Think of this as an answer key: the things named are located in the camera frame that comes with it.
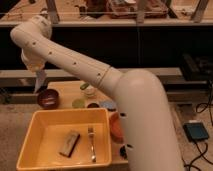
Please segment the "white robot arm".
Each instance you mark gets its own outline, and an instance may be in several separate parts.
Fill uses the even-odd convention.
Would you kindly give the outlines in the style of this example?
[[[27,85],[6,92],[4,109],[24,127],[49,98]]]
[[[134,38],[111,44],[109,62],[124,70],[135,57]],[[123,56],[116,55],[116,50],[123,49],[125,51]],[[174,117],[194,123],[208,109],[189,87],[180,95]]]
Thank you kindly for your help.
[[[145,69],[125,73],[50,40],[51,23],[41,15],[15,26],[10,36],[30,67],[48,61],[98,88],[120,113],[131,171],[184,171],[166,92]]]

